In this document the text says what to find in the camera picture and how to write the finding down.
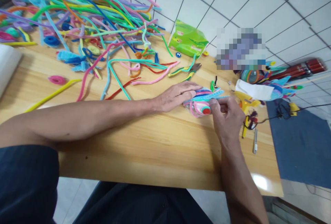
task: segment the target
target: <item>blue floor mat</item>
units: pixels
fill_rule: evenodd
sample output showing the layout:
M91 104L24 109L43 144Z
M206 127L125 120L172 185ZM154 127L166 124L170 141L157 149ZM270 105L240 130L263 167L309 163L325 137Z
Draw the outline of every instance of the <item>blue floor mat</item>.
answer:
M278 102L290 109L287 101ZM267 102L267 108L270 118L277 115L274 102ZM270 126L280 177L330 189L331 130L327 121L301 110L288 120L271 119Z

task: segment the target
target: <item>pliers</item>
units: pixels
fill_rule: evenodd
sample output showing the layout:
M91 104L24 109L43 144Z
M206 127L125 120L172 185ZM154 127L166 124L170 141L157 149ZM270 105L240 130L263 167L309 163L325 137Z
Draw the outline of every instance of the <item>pliers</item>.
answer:
M180 82L183 82L183 81L186 81L186 80L187 80L187 81L190 80L191 77L193 76L193 74L195 74L195 73L197 72L197 70L200 69L200 67L201 67L201 64L200 64L200 63L194 64L194 65L191 67L191 69L189 70L189 72L188 72L188 74L189 74L188 77L185 78L184 80L180 81ZM171 77L177 75L178 73L180 73L181 71L183 71L183 70L188 70L189 68L190 68L190 67L182 67L182 68L179 68L179 69L175 70L174 72L168 74L168 77L171 78Z

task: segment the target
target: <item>green plastic bag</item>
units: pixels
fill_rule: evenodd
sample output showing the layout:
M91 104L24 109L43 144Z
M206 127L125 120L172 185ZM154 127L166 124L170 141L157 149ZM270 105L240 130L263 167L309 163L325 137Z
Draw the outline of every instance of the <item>green plastic bag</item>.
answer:
M194 57L196 53L198 58L207 44L208 41L200 30L176 20L175 31L171 34L168 47L190 57Z

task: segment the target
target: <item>man's left hand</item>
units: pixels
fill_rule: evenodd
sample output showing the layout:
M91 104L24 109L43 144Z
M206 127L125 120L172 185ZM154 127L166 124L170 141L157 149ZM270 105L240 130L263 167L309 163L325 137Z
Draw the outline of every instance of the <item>man's left hand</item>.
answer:
M165 92L155 97L153 102L155 103L157 111L169 112L183 102L192 99L196 95L195 91L201 88L202 86L196 83L183 81L171 86Z

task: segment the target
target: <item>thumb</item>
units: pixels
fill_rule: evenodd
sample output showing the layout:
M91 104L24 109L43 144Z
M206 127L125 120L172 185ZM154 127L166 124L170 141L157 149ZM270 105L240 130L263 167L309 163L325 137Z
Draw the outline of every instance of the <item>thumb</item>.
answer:
M224 116L221 112L221 106L216 99L210 99L209 106L210 106L211 113L213 115L214 120L215 120L215 118L224 119Z
M178 105L180 105L185 101L191 100L196 94L197 93L195 91L187 91L175 97L175 101Z

